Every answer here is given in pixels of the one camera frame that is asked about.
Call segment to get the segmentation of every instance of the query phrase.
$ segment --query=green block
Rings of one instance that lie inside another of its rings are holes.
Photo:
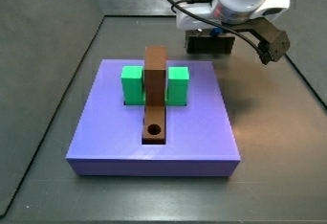
[[[125,105],[142,105],[142,66],[124,66],[120,78]]]
[[[168,68],[165,105],[186,105],[189,70],[186,67]]]

